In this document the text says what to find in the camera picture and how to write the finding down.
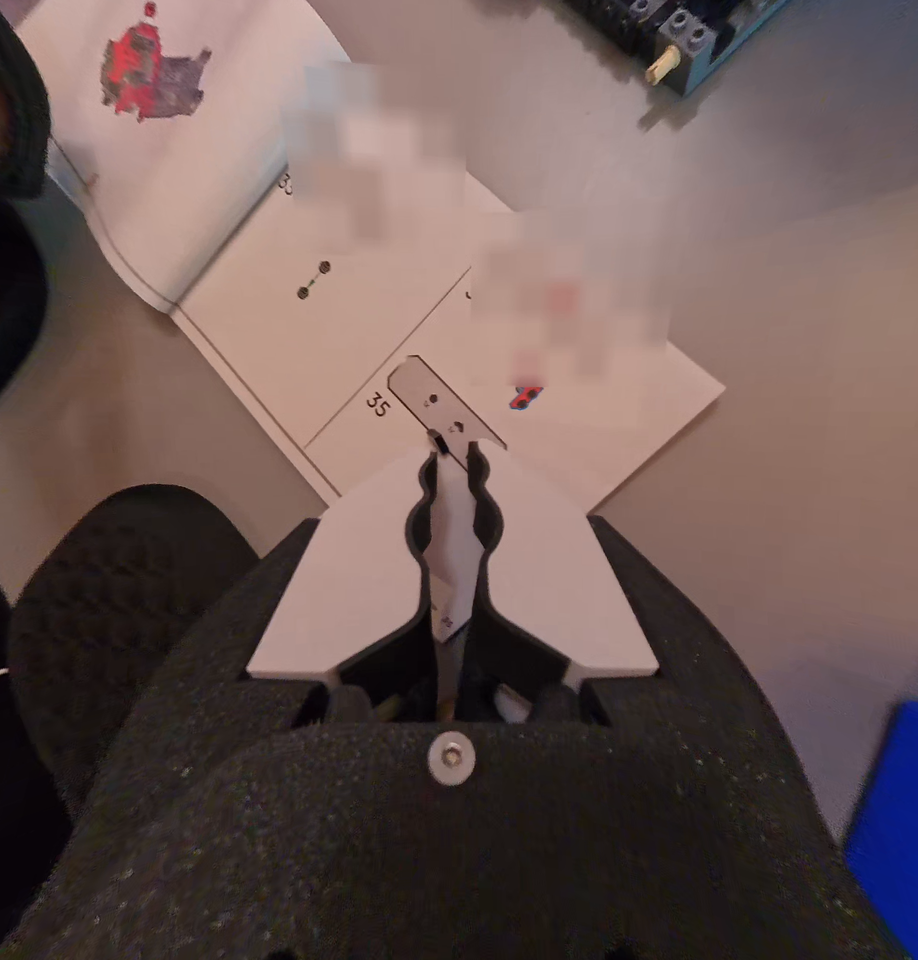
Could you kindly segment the black rounded object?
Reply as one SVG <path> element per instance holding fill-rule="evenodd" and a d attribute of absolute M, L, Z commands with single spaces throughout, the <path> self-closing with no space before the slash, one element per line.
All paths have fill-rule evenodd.
<path fill-rule="evenodd" d="M 0 394 L 38 339 L 48 291 L 32 234 L 12 204 L 0 198 Z"/>

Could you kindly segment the lego instruction booklet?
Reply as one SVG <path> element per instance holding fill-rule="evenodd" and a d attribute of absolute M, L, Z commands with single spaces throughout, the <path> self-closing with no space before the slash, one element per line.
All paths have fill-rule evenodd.
<path fill-rule="evenodd" d="M 50 176 L 327 504 L 435 429 L 452 451 L 503 442 L 591 510 L 724 393 L 668 343 L 635 414 L 517 411 L 451 352 L 472 292 L 452 232 L 322 247 L 284 124 L 367 65 L 309 2 L 34 2 L 18 35 L 49 98 Z"/>

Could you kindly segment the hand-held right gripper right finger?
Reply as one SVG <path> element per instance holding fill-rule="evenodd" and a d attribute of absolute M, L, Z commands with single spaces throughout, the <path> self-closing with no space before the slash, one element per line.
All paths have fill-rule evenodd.
<path fill-rule="evenodd" d="M 459 718 L 523 722 L 549 694 L 657 677 L 657 655 L 586 513 L 494 441 L 471 442 L 466 465 Z"/>

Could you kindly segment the partly built lego model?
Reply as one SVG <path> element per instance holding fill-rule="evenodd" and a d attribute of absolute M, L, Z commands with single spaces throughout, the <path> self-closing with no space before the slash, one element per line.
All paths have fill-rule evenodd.
<path fill-rule="evenodd" d="M 689 96 L 786 1 L 567 1 L 645 68 L 645 80 Z"/>

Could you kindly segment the blue plastic container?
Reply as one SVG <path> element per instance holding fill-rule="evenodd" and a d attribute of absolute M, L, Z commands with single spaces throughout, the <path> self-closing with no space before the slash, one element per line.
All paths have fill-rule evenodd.
<path fill-rule="evenodd" d="M 891 715 L 845 854 L 886 926 L 918 959 L 918 700 L 899 703 Z"/>

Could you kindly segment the person's left forearm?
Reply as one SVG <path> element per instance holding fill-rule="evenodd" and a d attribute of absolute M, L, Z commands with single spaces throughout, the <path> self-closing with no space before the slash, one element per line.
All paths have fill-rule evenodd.
<path fill-rule="evenodd" d="M 8 19 L 0 12 L 0 95 L 5 101 L 6 145 L 0 153 L 0 196 L 37 198 L 43 188 L 51 114 L 43 78 Z"/>

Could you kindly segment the black mesh chair cushion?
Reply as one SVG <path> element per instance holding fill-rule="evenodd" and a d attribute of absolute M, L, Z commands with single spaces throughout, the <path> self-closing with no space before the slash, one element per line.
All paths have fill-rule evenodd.
<path fill-rule="evenodd" d="M 153 484 L 105 498 L 33 572 L 9 618 L 9 685 L 72 822 L 153 674 L 258 562 L 209 500 Z"/>

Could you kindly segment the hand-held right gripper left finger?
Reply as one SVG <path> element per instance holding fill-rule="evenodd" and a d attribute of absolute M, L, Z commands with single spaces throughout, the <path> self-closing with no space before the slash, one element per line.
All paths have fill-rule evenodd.
<path fill-rule="evenodd" d="M 356 687 L 401 721 L 433 721 L 430 571 L 438 455 L 410 450 L 330 506 L 262 633 L 252 680 Z"/>

